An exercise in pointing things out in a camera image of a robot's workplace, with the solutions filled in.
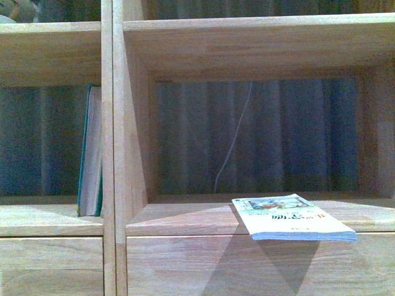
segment curtain fold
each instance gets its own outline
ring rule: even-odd
[[[100,0],[41,0],[35,22],[100,20]],[[0,195],[76,195],[87,86],[0,89]]]
[[[351,0],[159,1],[160,19],[352,13]],[[159,192],[212,193],[250,82],[162,84]],[[254,81],[217,192],[356,188],[355,81]]]

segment cabinet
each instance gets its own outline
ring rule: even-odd
[[[57,3],[82,9],[82,3]],[[75,196],[0,197],[1,295],[104,295],[104,290],[106,295],[116,295],[111,287],[115,282],[114,224],[108,223],[114,215],[109,172],[112,142],[108,142],[112,139],[112,85],[108,82],[112,77],[112,24],[106,21],[111,15],[112,2],[103,0],[102,22],[0,25],[0,88],[102,83],[106,140],[104,219],[77,218]],[[18,151],[6,157],[25,161]],[[1,170],[3,178],[6,168]]]
[[[149,20],[151,6],[114,0],[118,293],[395,293],[394,14]],[[158,194],[157,83],[344,76],[357,80],[358,190],[303,196],[353,227],[356,244],[252,242],[231,195]]]
[[[395,14],[147,20],[155,10],[102,0],[101,22],[0,25],[0,87],[101,82],[104,137],[104,219],[45,196],[0,206],[0,294],[394,294]],[[158,194],[157,83],[351,75],[359,190],[303,196],[356,244],[256,243],[231,195]]]

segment drawer front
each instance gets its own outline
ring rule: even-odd
[[[395,234],[356,243],[128,237],[129,295],[395,295]]]
[[[104,294],[101,238],[0,239],[0,296]]]

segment book cover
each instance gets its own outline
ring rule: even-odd
[[[232,202],[255,241],[356,241],[354,230],[297,194]]]
[[[101,87],[90,85],[81,150],[77,215],[100,216],[102,196]]]

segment vertical wooden divider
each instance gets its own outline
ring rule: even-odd
[[[101,84],[103,125],[103,269],[104,294],[116,295],[114,207],[114,118],[112,68],[112,0],[101,0]]]
[[[143,20],[151,6],[146,1],[113,0],[117,295],[127,295],[128,290],[126,224],[146,206],[148,192],[153,194],[157,187],[157,152],[152,151],[157,141],[156,110],[152,109],[156,103],[149,99],[155,86],[133,42],[127,43],[123,35],[123,21]]]

